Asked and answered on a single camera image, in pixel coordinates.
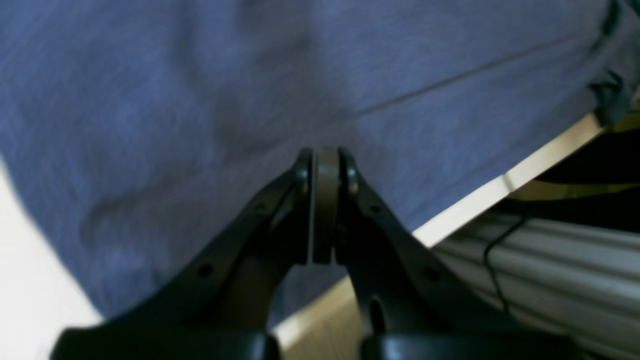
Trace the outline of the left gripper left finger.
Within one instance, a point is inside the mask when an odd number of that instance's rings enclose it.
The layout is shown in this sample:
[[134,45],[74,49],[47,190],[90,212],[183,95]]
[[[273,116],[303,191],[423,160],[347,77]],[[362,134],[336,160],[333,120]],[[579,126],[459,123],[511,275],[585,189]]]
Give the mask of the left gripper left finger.
[[280,360],[272,300],[307,261],[313,151],[263,187],[190,264],[134,309],[60,335],[52,360]]

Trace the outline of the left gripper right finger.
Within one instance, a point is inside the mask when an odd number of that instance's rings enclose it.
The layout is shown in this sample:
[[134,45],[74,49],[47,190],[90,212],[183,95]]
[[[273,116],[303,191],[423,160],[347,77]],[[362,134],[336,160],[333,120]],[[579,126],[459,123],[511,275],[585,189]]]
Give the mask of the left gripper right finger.
[[572,338],[475,295],[404,228],[345,148],[317,151],[312,183],[312,260],[346,268],[365,326],[362,360],[585,358]]

